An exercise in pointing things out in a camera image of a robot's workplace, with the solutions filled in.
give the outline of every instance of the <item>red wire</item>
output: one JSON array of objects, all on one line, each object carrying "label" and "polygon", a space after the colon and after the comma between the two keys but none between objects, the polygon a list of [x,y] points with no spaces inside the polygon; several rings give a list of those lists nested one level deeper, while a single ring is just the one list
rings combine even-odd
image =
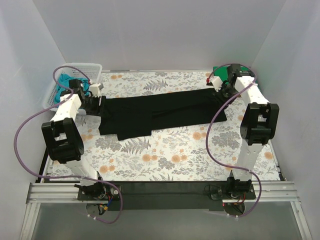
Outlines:
[{"label": "red wire", "polygon": [[242,202],[240,204],[243,204],[245,202],[245,200],[246,200],[246,194],[244,193],[243,194],[243,200],[242,200]]}]

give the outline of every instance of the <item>floral print surface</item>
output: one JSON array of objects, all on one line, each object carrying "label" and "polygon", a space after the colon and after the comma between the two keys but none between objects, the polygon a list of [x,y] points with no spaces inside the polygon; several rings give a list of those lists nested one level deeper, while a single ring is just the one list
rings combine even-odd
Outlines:
[{"label": "floral print surface", "polygon": [[[206,72],[103,73],[102,94],[107,98],[125,98],[203,89],[208,88],[206,76]],[[209,148],[224,164],[237,162],[245,109],[242,99],[237,98],[225,110],[227,121],[212,126]],[[216,164],[208,156],[205,139],[209,124],[154,130],[152,136],[118,141],[116,135],[99,134],[99,117],[78,115],[75,122],[84,142],[82,157],[104,180],[224,181],[230,175],[230,168]],[[280,180],[269,145],[259,154],[254,172],[262,181]],[[65,176],[72,172],[54,162],[51,175]]]}]

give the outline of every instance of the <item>orange flower pattern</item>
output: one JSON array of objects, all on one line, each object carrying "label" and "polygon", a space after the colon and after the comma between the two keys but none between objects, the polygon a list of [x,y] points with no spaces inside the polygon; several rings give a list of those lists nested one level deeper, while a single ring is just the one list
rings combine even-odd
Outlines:
[{"label": "orange flower pattern", "polygon": [[[208,72],[103,73],[101,90],[107,98],[126,98],[207,88]],[[209,136],[211,154],[224,164],[237,163],[242,139],[240,123],[246,111],[241,98],[225,110],[227,121],[214,123]],[[208,156],[205,139],[208,124],[159,129],[151,136],[118,141],[116,135],[99,135],[100,119],[77,115],[76,126],[84,143],[84,155],[109,181],[225,181],[229,168]],[[279,180],[274,155],[267,144],[255,170],[262,181]],[[52,175],[72,175],[64,164],[51,161]]]}]

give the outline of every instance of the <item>white basket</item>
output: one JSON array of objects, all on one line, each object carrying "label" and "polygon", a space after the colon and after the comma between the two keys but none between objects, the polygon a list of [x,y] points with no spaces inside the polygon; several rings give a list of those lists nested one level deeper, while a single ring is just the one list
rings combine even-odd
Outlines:
[{"label": "white basket", "polygon": [[[63,64],[63,66],[72,66],[81,70],[90,78],[90,82],[92,84],[100,83],[102,81],[101,64],[72,62],[72,63]],[[70,67],[60,68],[58,71],[56,71],[55,78],[58,80],[61,74],[68,74],[70,77],[74,77],[74,78],[84,78],[84,76],[79,71]],[[57,94],[56,86],[57,86],[56,82],[52,79],[51,84],[42,102],[42,106],[44,109],[47,109],[55,104],[54,99]],[[83,109],[79,109],[79,114],[84,115],[86,114],[86,111]]]}]

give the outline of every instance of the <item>white backdrop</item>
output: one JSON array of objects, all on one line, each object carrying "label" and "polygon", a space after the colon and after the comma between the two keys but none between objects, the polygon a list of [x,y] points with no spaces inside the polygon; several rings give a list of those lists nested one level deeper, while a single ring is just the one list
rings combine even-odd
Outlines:
[{"label": "white backdrop", "polygon": [[285,0],[33,0],[66,62],[104,70],[251,65]]},{"label": "white backdrop", "polygon": [[[42,109],[52,71],[65,62],[32,0],[0,2],[0,239],[17,240],[29,184],[36,178],[19,165],[14,134],[27,117]],[[19,136],[20,155],[35,172],[45,151],[41,125],[49,115],[35,118]]]}]

